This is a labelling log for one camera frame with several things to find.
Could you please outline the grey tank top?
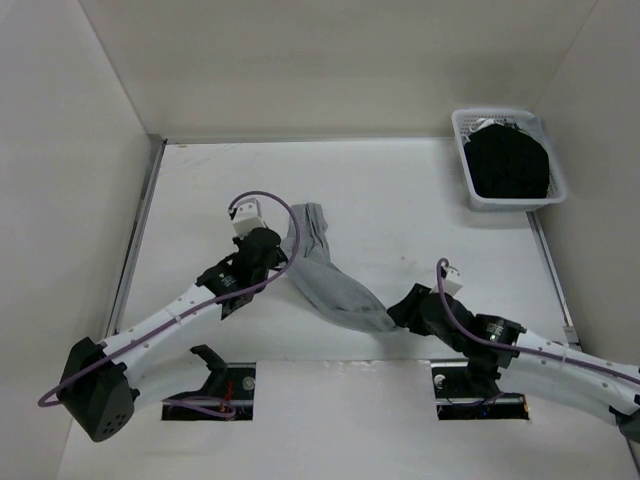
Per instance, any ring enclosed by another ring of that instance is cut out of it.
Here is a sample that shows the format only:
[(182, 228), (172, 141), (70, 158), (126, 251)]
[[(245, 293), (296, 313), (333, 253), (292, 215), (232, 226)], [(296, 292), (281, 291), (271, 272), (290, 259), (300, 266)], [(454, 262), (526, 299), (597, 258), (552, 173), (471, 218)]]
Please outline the grey tank top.
[(336, 326), (366, 333), (395, 329), (386, 307), (373, 292), (332, 262), (322, 206), (297, 204), (292, 211), (296, 219), (289, 222), (282, 249), (290, 255), (293, 246), (299, 245), (287, 276), (304, 298)]

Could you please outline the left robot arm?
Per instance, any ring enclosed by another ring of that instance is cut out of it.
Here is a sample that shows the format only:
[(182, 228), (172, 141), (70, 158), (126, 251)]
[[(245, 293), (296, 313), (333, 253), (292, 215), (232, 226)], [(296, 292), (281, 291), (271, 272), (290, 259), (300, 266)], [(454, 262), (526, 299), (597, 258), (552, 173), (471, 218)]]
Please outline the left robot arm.
[(56, 397), (92, 441), (111, 438), (148, 405), (221, 393), (226, 365), (205, 338), (263, 291), (270, 271), (285, 259), (280, 236), (267, 227), (234, 243), (235, 253), (169, 305), (117, 335), (84, 338), (71, 348)]

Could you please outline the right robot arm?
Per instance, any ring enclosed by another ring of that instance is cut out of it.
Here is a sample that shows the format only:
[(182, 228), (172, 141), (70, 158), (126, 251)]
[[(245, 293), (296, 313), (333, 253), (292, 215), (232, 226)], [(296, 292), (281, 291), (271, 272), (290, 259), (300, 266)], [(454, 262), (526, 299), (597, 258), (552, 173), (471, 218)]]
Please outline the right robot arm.
[(398, 327), (434, 336), (463, 355), (458, 387), (490, 400), (533, 395), (588, 413), (639, 441), (639, 368), (617, 364), (547, 340), (503, 317), (474, 314), (449, 294), (416, 284), (387, 309)]

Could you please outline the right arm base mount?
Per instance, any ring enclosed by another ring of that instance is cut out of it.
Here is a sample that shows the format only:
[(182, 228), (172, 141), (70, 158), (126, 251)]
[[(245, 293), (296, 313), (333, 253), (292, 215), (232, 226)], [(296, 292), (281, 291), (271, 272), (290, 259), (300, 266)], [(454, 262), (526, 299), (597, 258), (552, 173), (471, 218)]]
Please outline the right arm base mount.
[(441, 421), (529, 420), (526, 397), (489, 388), (481, 393), (465, 377), (465, 363), (434, 363), (431, 375)]

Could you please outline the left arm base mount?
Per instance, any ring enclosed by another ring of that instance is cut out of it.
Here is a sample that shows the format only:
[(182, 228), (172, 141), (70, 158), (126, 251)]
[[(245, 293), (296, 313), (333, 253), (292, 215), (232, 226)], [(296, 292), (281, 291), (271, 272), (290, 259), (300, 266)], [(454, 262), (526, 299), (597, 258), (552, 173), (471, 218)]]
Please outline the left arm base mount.
[(228, 363), (213, 349), (190, 349), (189, 360), (204, 370), (194, 388), (183, 389), (162, 405), (162, 421), (249, 421), (253, 419), (257, 380), (255, 363)]

